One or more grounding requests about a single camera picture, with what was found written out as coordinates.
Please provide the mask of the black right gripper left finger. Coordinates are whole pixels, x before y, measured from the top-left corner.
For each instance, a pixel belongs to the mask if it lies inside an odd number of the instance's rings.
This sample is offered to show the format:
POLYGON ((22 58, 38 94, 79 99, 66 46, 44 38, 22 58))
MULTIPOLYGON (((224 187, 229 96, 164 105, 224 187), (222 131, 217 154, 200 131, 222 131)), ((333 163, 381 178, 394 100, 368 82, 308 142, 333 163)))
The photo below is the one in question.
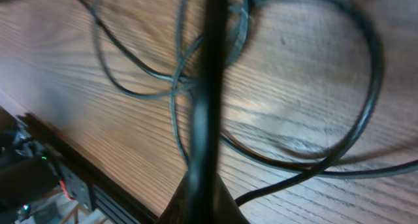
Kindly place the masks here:
POLYGON ((188 177, 186 172, 156 224, 188 224, 188 177))

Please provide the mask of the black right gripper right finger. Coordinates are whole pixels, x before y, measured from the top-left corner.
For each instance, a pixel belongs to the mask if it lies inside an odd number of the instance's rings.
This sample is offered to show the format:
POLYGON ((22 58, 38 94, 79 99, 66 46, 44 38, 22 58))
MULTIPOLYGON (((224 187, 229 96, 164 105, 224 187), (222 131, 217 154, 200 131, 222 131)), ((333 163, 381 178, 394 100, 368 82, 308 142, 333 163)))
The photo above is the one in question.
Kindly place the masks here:
POLYGON ((216 177, 215 186, 215 223, 249 224, 249 221, 240 211, 220 175, 216 177))

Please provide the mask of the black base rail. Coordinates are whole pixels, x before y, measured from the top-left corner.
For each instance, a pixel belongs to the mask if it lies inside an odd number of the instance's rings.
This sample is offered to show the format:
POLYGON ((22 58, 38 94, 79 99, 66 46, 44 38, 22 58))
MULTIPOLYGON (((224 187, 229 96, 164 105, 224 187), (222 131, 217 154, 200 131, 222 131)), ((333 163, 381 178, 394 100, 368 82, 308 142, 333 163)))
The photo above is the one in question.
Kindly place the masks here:
POLYGON ((17 117, 25 130, 46 149, 46 156, 57 171, 69 195, 88 210, 100 210, 111 222, 123 224, 155 223, 158 219, 145 205, 124 190, 67 141, 34 115, 17 117))

